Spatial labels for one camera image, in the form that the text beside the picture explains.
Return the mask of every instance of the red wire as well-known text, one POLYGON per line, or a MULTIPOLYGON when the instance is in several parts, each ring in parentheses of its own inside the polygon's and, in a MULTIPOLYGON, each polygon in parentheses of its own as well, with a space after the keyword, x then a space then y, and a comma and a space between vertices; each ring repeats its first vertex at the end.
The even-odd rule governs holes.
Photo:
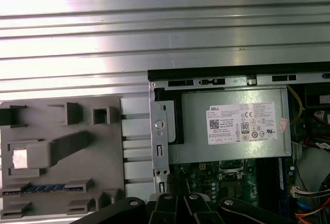
POLYGON ((304 145, 308 146, 308 141, 311 139, 311 138, 324 138, 324 139, 327 139, 327 140, 330 140, 330 136, 327 136, 327 135, 311 135, 311 136, 308 136, 306 138, 304 138, 304 145))

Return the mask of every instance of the blue wire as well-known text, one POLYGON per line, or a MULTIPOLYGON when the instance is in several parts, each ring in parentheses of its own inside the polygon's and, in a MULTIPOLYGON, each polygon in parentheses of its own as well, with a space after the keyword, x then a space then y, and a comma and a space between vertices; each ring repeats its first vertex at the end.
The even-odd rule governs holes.
POLYGON ((309 206, 307 204, 304 204, 302 202, 299 202, 299 201, 297 201, 297 206, 298 206, 298 208, 300 208, 302 210, 306 210, 306 211, 312 211, 312 210, 314 210, 313 207, 311 207, 311 206, 309 206))

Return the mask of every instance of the wire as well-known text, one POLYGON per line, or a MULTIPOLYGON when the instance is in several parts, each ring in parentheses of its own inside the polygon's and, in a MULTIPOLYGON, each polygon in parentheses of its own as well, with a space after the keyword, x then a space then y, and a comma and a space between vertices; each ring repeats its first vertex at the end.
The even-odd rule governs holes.
POLYGON ((321 211, 322 209, 324 209, 328 204, 330 203, 330 197, 328 198, 328 200, 326 200, 319 208, 317 208, 316 210, 314 211, 311 211, 311 212, 308 212, 308 213, 296 213, 295 216, 296 217, 306 217, 306 216, 309 216, 309 215, 313 215, 319 211, 321 211))
POLYGON ((306 220, 304 220, 303 218, 301 218, 301 217, 299 217, 299 216, 296 216, 296 218, 297 218, 298 221, 300 221, 300 222, 303 223, 303 224, 310 224, 309 221, 307 222, 306 220))
MULTIPOLYGON (((298 168, 297 162, 295 162, 295 168, 297 169, 298 177, 299 177, 299 179, 300 179, 301 184, 303 185, 305 191, 308 191, 308 189, 307 189, 307 187, 306 187, 306 185, 305 185, 305 183, 304 183, 304 181, 303 181, 303 179, 302 179, 302 177, 301 177, 301 174, 300 174, 300 171, 299 171, 299 168, 298 168)), ((311 199, 311 201, 313 202, 313 204, 314 204, 315 206, 317 206, 317 204, 316 204, 316 202, 314 201, 314 199, 311 199)))
POLYGON ((299 112, 298 112, 298 115, 291 121, 291 124, 294 124, 294 123, 296 123, 299 119, 300 119, 300 117, 301 117, 301 115, 303 114, 303 110, 305 110, 304 109, 304 107, 303 107, 303 103, 301 102, 301 99, 299 98, 299 95, 293 90, 293 88, 292 87, 290 87, 289 85, 288 85, 288 90, 291 92, 291 94, 295 97, 295 99, 297 100, 297 102, 298 102, 298 104, 299 104, 299 112))
POLYGON ((313 138, 322 138, 322 139, 330 140, 330 136, 327 136, 327 135, 311 135, 311 136, 305 137, 304 140, 303 140, 303 143, 307 147, 310 147, 308 142, 309 142, 310 139, 313 139, 313 138))
POLYGON ((292 143, 294 144, 297 144, 297 145, 300 145, 302 147, 306 147, 306 148, 309 148, 308 146, 306 146, 305 144, 302 144, 302 143, 298 143, 298 142, 294 142, 294 141, 291 141, 292 143))

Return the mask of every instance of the black cable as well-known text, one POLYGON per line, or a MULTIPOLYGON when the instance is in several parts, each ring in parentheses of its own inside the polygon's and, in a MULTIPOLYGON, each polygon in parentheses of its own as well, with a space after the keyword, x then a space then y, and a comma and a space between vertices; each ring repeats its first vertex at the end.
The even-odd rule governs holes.
MULTIPOLYGON (((326 189, 329 189, 329 185, 330 185, 330 174, 328 174, 323 180, 319 191, 324 191, 326 189)), ((326 197, 319 198, 319 204, 323 204, 326 200, 327 200, 326 197)), ((330 213, 328 208, 324 208, 323 210, 321 210, 319 214, 320 224, 330 224, 329 215, 330 213)))

